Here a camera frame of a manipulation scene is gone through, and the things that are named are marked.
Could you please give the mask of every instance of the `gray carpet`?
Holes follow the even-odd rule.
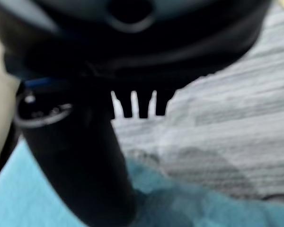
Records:
[[[240,62],[178,91],[167,117],[153,117],[154,102],[147,121],[123,119],[118,101],[115,108],[127,155],[239,198],[283,193],[284,10],[273,5]]]

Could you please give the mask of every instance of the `blue fabric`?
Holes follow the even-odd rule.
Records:
[[[237,201],[128,160],[142,199],[132,227],[284,227],[284,205]],[[0,227],[84,227],[51,188],[25,142],[0,174]]]

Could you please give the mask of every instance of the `blue wire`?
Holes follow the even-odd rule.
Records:
[[[25,81],[24,84],[26,87],[35,88],[50,84],[52,81],[53,79],[51,78],[41,78]]]

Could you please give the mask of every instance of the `hole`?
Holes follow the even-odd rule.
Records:
[[[149,0],[112,0],[108,11],[123,23],[134,24],[144,20],[153,12]]]

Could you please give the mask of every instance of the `black cylindrical handle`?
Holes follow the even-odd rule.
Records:
[[[72,103],[49,103],[20,97],[15,116],[49,182],[86,224],[129,224],[135,215],[134,194],[111,114]]]

